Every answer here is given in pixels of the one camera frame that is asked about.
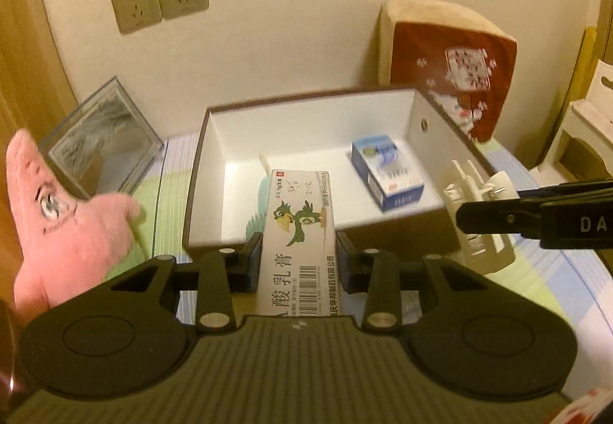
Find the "white ointment box green bird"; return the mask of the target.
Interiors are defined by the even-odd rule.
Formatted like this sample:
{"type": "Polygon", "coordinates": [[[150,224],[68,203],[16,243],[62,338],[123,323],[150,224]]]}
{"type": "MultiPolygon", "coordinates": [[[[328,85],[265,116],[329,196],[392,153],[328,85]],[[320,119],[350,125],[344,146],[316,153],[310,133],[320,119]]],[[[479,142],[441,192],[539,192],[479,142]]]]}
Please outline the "white ointment box green bird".
{"type": "Polygon", "coordinates": [[[326,171],[271,171],[254,313],[341,313],[334,212],[326,171]]]}

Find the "checkered green blue tablecloth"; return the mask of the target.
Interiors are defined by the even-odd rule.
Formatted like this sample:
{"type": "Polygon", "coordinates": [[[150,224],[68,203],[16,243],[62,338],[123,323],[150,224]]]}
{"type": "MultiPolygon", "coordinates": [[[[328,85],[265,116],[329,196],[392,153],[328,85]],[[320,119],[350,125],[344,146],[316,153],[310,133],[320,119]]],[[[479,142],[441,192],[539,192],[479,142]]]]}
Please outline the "checkered green blue tablecloth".
{"type": "MultiPolygon", "coordinates": [[[[135,244],[115,266],[119,275],[157,254],[181,263],[189,179],[197,134],[170,139],[134,193],[141,206],[133,222],[135,244]]],[[[513,241],[515,260],[491,278],[565,318],[578,339],[578,356],[564,392],[577,399],[595,388],[612,385],[612,277],[593,251],[543,250],[536,241],[513,241]]]]}

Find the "white chair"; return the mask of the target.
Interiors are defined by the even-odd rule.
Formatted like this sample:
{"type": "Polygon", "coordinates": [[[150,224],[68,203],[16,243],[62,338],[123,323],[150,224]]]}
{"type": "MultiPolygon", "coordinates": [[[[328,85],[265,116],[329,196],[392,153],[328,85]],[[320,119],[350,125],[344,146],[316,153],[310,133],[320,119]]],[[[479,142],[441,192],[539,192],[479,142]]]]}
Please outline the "white chair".
{"type": "Polygon", "coordinates": [[[612,65],[597,62],[585,98],[572,101],[544,161],[530,171],[542,187],[612,177],[612,65]]]}

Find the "blue white medicine box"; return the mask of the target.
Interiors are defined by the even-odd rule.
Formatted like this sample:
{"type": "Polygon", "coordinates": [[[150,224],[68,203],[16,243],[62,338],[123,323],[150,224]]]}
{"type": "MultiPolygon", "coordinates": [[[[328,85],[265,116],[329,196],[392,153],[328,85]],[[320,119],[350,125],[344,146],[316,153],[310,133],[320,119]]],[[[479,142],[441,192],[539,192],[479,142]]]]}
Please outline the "blue white medicine box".
{"type": "Polygon", "coordinates": [[[382,212],[418,202],[424,181],[411,156],[389,136],[356,140],[351,145],[351,163],[382,212]]]}

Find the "brown cardboard box white inside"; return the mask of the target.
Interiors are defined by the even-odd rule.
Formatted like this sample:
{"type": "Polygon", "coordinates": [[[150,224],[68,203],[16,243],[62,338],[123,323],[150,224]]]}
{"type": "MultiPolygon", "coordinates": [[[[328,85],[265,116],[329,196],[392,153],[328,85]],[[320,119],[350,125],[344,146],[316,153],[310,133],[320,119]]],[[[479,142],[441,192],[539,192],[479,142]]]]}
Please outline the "brown cardboard box white inside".
{"type": "Polygon", "coordinates": [[[471,162],[482,179],[495,168],[446,112],[413,89],[338,90],[231,103],[208,109],[190,179],[183,247],[197,259],[246,241],[263,178],[273,169],[325,171],[334,226],[361,248],[405,258],[458,250],[443,199],[471,162]],[[350,162],[351,145],[386,134],[411,157],[425,187],[419,202],[381,211],[350,162]]]}

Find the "pink starfish plush toy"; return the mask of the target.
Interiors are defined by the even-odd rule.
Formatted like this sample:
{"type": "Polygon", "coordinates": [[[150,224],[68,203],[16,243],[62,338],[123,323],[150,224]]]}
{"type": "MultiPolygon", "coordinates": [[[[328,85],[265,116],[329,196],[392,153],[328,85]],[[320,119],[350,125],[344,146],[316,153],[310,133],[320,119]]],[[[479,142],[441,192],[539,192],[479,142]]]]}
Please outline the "pink starfish plush toy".
{"type": "Polygon", "coordinates": [[[37,316],[98,286],[129,254],[138,202],[120,193],[73,197],[27,129],[7,146],[6,184],[23,254],[13,285],[20,315],[37,316]]]}

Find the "red lucky cat cushion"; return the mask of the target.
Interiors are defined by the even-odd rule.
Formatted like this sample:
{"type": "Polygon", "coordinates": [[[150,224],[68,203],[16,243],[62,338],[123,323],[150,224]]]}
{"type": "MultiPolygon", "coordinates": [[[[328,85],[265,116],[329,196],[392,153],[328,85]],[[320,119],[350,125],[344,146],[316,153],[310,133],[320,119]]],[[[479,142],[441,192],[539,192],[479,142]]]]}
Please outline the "red lucky cat cushion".
{"type": "Polygon", "coordinates": [[[378,83],[430,95],[473,141],[488,141],[514,73],[518,42],[477,11],[440,0],[380,10],[378,83]]]}

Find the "glass picture frame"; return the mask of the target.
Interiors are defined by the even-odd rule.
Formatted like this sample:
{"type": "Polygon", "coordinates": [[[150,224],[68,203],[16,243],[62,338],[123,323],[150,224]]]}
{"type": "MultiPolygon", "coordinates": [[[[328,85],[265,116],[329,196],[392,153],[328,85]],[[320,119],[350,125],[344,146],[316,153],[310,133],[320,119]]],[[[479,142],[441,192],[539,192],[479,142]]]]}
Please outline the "glass picture frame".
{"type": "Polygon", "coordinates": [[[130,194],[160,159],[164,144],[114,77],[90,95],[39,144],[74,196],[130,194]]]}

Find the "double wall socket left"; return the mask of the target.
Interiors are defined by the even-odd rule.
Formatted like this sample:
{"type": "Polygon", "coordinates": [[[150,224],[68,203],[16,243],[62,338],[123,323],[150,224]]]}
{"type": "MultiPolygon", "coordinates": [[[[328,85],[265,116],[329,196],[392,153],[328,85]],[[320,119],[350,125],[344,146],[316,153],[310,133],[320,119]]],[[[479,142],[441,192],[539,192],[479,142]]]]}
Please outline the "double wall socket left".
{"type": "Polygon", "coordinates": [[[133,33],[162,20],[159,0],[111,0],[111,4],[121,34],[133,33]]]}

